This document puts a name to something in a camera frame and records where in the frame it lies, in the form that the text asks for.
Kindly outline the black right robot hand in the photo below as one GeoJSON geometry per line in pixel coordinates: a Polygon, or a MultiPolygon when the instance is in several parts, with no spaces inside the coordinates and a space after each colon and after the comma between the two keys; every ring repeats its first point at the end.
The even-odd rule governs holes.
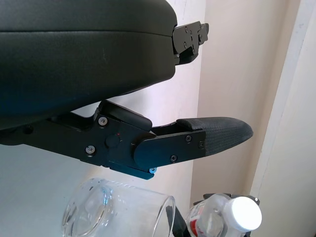
{"type": "Polygon", "coordinates": [[[262,222],[260,201],[253,196],[204,194],[184,219],[176,208],[166,208],[175,237],[249,237],[262,222]]]}

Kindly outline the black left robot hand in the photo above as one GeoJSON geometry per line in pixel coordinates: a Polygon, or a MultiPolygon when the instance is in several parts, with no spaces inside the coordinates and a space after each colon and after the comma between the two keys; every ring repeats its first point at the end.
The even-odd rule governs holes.
{"type": "Polygon", "coordinates": [[[171,79],[208,39],[165,0],[3,0],[0,142],[28,145],[151,179],[253,135],[236,118],[152,122],[110,101],[171,79]]]}

